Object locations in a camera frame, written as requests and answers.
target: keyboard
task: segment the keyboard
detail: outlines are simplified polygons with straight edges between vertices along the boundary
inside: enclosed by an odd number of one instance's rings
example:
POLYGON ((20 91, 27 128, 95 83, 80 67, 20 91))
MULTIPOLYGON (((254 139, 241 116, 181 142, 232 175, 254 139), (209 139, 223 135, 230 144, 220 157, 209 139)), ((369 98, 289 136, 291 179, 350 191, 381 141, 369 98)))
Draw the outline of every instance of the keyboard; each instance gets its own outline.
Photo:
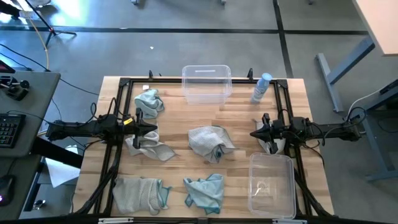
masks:
POLYGON ((13 148, 25 123, 24 114, 0 114, 0 148, 13 148))

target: black desk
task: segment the black desk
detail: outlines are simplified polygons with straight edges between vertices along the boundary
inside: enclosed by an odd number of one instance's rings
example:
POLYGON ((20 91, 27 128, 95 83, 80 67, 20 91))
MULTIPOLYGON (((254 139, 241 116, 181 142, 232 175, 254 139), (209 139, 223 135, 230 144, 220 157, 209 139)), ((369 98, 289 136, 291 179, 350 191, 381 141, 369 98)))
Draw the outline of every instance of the black desk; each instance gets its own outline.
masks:
MULTIPOLYGON (((0 75, 11 75, 17 78, 18 81, 27 80, 30 83, 29 93, 22 101, 12 100, 0 91, 0 104, 2 105, 0 113, 7 113, 9 110, 19 110, 44 117, 60 79, 59 73, 16 72, 15 74, 0 73, 0 75)), ((0 152, 2 156, 0 157, 0 176, 6 174, 11 162, 14 160, 14 158, 8 157, 12 153, 11 150, 17 151, 17 155, 20 156, 10 171, 10 174, 16 176, 15 196, 8 206, 0 207, 0 220, 15 220, 19 218, 40 164, 41 156, 29 154, 29 152, 34 145, 41 124, 42 121, 40 119, 27 115, 25 126, 19 135, 15 148, 8 149, 8 151, 0 149, 3 151, 0 152)))

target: crumpled towel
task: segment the crumpled towel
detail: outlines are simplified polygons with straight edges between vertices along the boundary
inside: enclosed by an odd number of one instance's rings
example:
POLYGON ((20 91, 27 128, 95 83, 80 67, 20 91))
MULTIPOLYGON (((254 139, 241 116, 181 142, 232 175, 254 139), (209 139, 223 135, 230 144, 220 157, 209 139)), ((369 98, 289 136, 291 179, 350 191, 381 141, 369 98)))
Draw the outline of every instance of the crumpled towel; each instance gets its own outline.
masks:
POLYGON ((147 157, 151 159, 156 159, 160 161, 167 161, 171 159, 176 153, 171 149, 168 145, 159 142, 159 134, 158 130, 151 131, 145 136, 139 136, 138 140, 141 144, 140 149, 136 149, 132 146, 132 141, 135 135, 132 135, 131 138, 127 138, 126 144, 129 149, 130 155, 135 156, 137 154, 143 153, 147 157))
MULTIPOLYGON (((255 122, 256 122, 256 130, 262 128, 263 125, 264 125, 264 124, 262 123, 262 121, 259 121, 259 122, 255 121, 255 122)), ((259 141, 259 144, 260 144, 260 146, 262 147, 262 149, 263 149, 266 153, 271 154, 271 151, 270 151, 270 145, 271 145, 271 144, 270 144, 269 142, 266 143, 266 142, 264 142, 264 141, 261 140, 261 139, 257 139, 257 140, 259 141)), ((274 142, 275 142, 275 143, 277 144, 277 146, 278 146, 278 151, 277 151, 275 154, 281 153, 281 152, 284 150, 286 139, 275 139, 274 142)))
POLYGON ((221 174, 211 174, 206 180, 197 181, 184 178, 183 182, 188 192, 185 199, 188 207, 195 202, 197 207, 205 209, 206 215, 220 214, 224 199, 224 177, 221 174))
POLYGON ((140 108, 144 119, 154 119, 159 111, 164 110, 163 101, 157 95, 157 90, 148 90, 134 98, 136 108, 140 108))
POLYGON ((163 187, 160 179, 118 177, 113 196, 122 214, 147 210, 151 215, 157 215, 160 209, 168 209, 170 189, 163 187))
POLYGON ((188 131, 189 146, 211 163, 218 163, 224 153, 235 149, 228 133, 218 126, 205 126, 188 131))

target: light blue cloth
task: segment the light blue cloth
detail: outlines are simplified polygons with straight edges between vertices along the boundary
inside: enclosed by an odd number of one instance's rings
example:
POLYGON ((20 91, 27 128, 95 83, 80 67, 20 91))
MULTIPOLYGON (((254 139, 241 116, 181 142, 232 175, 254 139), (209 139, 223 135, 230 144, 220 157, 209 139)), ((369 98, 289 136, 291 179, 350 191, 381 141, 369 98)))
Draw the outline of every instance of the light blue cloth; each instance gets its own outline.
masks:
POLYGON ((184 178, 183 182, 188 192, 185 199, 188 207, 195 202, 197 207, 205 210, 206 215, 220 214, 224 199, 224 177, 221 174, 211 174, 206 180, 197 181, 184 178))
POLYGON ((144 114, 144 119, 154 119, 159 111, 164 110, 163 101, 157 95, 157 90, 148 90, 136 96, 134 103, 144 114))

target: wooden table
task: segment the wooden table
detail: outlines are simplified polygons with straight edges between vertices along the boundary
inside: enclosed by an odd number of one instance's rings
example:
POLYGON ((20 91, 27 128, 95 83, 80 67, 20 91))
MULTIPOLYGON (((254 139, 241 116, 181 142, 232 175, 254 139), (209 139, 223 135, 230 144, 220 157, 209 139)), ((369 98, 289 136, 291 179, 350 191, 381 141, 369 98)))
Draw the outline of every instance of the wooden table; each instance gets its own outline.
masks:
MULTIPOLYGON (((119 79, 120 77, 104 77, 97 115, 107 112, 112 97, 117 95, 119 79)), ((132 98, 142 93, 143 84, 145 83, 134 84, 132 98)), ((304 81, 288 79, 288 84, 294 115, 312 119, 304 81)), ((248 210, 249 156, 254 152, 261 152, 262 149, 257 139, 250 137, 249 133, 255 130, 252 119, 261 120, 265 112, 270 114, 271 119, 276 119, 277 109, 273 87, 267 90, 261 104, 252 105, 249 100, 254 85, 234 84, 232 95, 225 105, 220 106, 187 105, 180 83, 150 83, 149 86, 159 90, 159 96, 165 104, 165 111, 161 112, 157 118, 160 141, 169 145, 178 156, 167 162, 155 161, 143 154, 133 157, 124 146, 119 176, 158 178, 164 181, 164 186, 173 187, 167 202, 169 209, 162 210, 157 217, 204 217, 203 209, 196 208, 195 205, 188 208, 184 204, 187 192, 183 186, 183 178, 207 178, 210 174, 219 173, 224 175, 225 179, 223 208, 219 215, 211 214, 208 217, 256 218, 248 210), (238 148, 230 154, 225 154, 219 164, 209 164, 204 158, 194 154, 188 146, 188 130, 209 125, 226 128, 234 145, 238 148)), ((130 111, 135 111, 134 100, 131 101, 130 111)), ((85 152, 73 198, 75 210, 84 204, 98 185, 105 147, 104 144, 98 143, 85 152)), ((333 213, 321 159, 308 149, 302 149, 302 159, 309 189, 324 208, 333 213)), ((108 189, 104 192, 102 209, 106 204, 108 189)), ((300 208, 304 211, 303 203, 300 204, 300 208)), ((145 211, 129 215, 150 216, 149 212, 145 211)), ((112 216, 120 216, 115 203, 113 203, 112 216)))
POLYGON ((384 56, 398 55, 398 1, 354 0, 366 28, 384 56))

